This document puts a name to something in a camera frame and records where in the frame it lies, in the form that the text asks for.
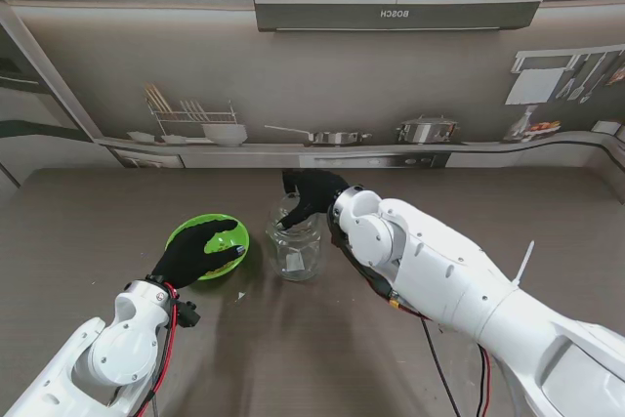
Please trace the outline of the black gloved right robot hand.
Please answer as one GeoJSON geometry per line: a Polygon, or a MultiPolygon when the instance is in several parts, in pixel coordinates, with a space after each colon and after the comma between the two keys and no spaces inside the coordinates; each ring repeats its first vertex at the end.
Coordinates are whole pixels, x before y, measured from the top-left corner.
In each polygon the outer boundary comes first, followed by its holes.
{"type": "Polygon", "coordinates": [[[283,170],[282,181],[287,194],[299,195],[297,206],[279,221],[285,230],[314,214],[325,213],[335,199],[350,187],[341,176],[318,169],[283,170]]]}

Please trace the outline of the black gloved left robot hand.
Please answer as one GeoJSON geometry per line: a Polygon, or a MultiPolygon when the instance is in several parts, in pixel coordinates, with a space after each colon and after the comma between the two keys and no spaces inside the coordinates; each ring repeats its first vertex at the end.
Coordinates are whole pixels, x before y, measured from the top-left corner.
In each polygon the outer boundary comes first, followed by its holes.
{"type": "Polygon", "coordinates": [[[162,257],[151,271],[176,289],[185,288],[200,276],[219,271],[245,253],[245,247],[234,245],[217,252],[206,253],[206,244],[216,235],[238,227],[232,219],[204,222],[183,229],[168,244],[162,257]]]}

